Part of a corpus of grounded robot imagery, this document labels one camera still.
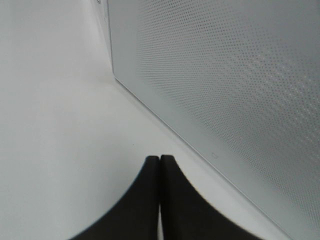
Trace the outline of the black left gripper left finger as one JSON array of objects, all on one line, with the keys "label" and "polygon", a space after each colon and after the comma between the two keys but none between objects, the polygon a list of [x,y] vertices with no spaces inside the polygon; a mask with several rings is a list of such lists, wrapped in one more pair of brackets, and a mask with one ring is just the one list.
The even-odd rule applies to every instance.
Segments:
[{"label": "black left gripper left finger", "polygon": [[131,186],[100,219],[74,240],[157,240],[160,160],[148,156]]}]

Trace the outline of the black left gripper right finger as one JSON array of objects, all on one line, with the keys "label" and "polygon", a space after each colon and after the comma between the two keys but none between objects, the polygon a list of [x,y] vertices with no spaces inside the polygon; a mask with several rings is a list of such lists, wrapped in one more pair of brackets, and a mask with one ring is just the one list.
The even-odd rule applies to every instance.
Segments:
[{"label": "black left gripper right finger", "polygon": [[172,155],[160,158],[160,210],[165,240],[250,240],[191,185]]}]

